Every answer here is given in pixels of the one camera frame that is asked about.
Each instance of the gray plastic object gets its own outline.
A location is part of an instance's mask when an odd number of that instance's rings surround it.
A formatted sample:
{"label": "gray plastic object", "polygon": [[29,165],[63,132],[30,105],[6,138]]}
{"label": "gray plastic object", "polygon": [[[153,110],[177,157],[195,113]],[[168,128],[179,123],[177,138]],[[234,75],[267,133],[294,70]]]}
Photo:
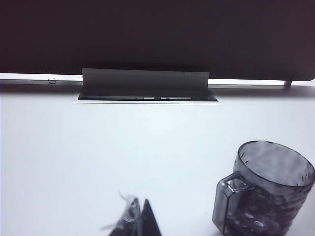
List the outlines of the gray plastic object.
{"label": "gray plastic object", "polygon": [[245,143],[233,174],[217,185],[212,221],[224,236],[284,236],[314,182],[314,167],[298,152]]}

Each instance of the white desk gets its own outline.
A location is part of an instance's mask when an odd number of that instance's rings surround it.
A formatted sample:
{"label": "white desk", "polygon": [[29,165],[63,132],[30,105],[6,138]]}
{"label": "white desk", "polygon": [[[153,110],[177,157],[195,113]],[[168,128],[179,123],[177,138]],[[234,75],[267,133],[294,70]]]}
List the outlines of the white desk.
{"label": "white desk", "polygon": [[[216,92],[224,104],[2,91],[1,235],[105,236],[125,206],[120,190],[150,200],[164,236],[218,236],[216,184],[242,143],[281,143],[315,164],[315,88]],[[287,236],[314,235],[314,213],[313,189]]]}

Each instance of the black object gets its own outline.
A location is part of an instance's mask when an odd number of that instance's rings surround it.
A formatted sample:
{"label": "black object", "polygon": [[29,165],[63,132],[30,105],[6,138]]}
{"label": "black object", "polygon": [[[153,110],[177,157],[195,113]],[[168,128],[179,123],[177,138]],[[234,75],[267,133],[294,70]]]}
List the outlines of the black object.
{"label": "black object", "polygon": [[144,201],[140,217],[135,221],[128,221],[123,217],[118,224],[119,227],[116,227],[109,236],[161,236],[148,199]]}
{"label": "black object", "polygon": [[78,100],[217,101],[208,72],[82,69]]}
{"label": "black object", "polygon": [[81,68],[315,77],[315,1],[2,0],[0,72]]}
{"label": "black object", "polygon": [[266,141],[243,144],[217,185],[212,221],[224,236],[284,236],[315,182],[301,154]]}

